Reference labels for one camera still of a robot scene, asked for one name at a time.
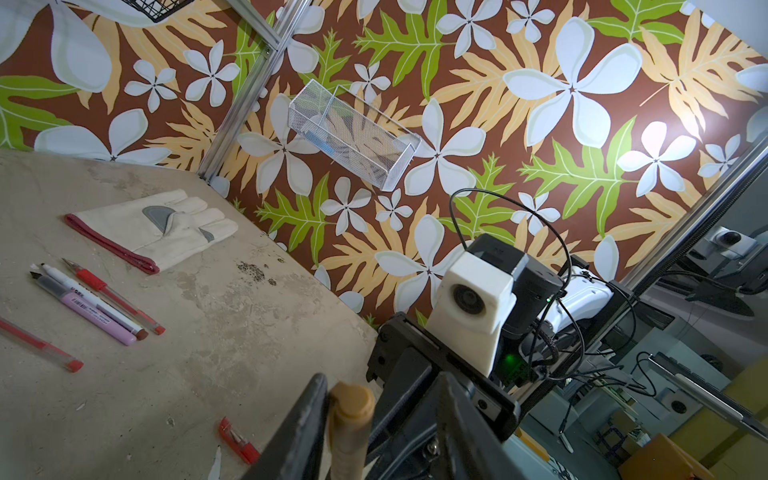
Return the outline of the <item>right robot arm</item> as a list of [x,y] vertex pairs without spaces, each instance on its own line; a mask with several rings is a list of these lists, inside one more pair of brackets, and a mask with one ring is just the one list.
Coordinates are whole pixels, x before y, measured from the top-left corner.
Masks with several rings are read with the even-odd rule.
[[465,252],[446,272],[425,325],[399,312],[386,322],[367,377],[383,387],[366,460],[372,479],[521,478],[504,443],[523,419],[492,377],[504,324],[550,330],[613,311],[626,292],[583,269],[564,282],[519,255]]

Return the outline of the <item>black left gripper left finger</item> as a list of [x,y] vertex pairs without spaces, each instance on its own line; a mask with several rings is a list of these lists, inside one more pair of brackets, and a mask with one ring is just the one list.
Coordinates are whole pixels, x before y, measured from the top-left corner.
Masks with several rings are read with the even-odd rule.
[[328,408],[328,381],[317,373],[242,479],[319,479]]

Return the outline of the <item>brown white marker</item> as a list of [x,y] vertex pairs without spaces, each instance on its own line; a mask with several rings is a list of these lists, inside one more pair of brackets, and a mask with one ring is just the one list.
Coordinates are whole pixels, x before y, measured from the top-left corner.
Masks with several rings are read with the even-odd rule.
[[117,322],[119,325],[121,325],[123,328],[125,328],[130,333],[132,333],[139,341],[144,340],[148,337],[148,332],[143,327],[138,325],[133,320],[130,320],[126,315],[116,310],[114,307],[109,305],[106,301],[102,300],[99,296],[97,296],[95,293],[88,290],[86,287],[84,287],[82,284],[80,284],[73,278],[67,276],[60,270],[56,269],[55,267],[52,267],[45,263],[41,263],[40,266],[48,276],[52,277],[53,279],[55,279],[57,282],[67,287],[68,289],[74,291],[86,302],[93,305],[97,310],[104,313],[105,315],[110,317],[112,320]]

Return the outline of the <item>pink marker pen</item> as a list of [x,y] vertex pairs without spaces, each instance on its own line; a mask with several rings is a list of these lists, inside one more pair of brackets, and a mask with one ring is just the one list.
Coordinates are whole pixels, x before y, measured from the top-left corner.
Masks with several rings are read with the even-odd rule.
[[30,275],[38,287],[56,298],[74,313],[109,334],[121,344],[131,346],[136,343],[137,338],[132,333],[120,326],[111,317],[102,313],[95,306],[85,301],[73,290],[64,287],[48,275],[34,271],[30,271]]

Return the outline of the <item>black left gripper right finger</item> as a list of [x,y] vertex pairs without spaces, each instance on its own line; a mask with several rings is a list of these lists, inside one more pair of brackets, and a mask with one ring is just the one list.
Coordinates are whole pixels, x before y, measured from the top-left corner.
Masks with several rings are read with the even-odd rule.
[[453,375],[437,377],[435,479],[524,479]]

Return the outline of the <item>red gel pen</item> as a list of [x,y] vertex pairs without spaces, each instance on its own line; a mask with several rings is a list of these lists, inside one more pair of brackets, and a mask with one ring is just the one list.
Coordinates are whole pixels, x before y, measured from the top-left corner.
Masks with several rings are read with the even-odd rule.
[[19,341],[21,344],[30,347],[38,354],[53,361],[71,373],[80,371],[84,363],[69,353],[59,349],[51,343],[40,339],[32,333],[24,330],[18,325],[1,318],[1,333],[9,338]]

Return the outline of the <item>tan brown pen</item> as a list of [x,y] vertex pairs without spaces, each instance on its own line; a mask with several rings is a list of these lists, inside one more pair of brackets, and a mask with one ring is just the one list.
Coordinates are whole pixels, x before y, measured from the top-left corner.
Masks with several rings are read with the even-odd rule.
[[365,386],[338,382],[330,390],[330,478],[362,479],[376,399]]

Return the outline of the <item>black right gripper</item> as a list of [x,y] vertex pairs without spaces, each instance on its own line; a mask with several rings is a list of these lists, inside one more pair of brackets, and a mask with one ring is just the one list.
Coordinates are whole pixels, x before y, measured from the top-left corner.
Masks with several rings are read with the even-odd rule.
[[435,479],[437,377],[454,376],[501,443],[517,429],[516,400],[405,314],[383,324],[366,378],[382,386],[366,461],[370,479]]

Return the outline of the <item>red clip pen cap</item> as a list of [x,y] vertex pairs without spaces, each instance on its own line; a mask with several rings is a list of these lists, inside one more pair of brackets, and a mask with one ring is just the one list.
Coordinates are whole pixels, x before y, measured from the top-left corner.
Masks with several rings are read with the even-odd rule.
[[218,432],[228,447],[247,465],[253,465],[259,460],[260,452],[235,429],[227,417],[220,421]]

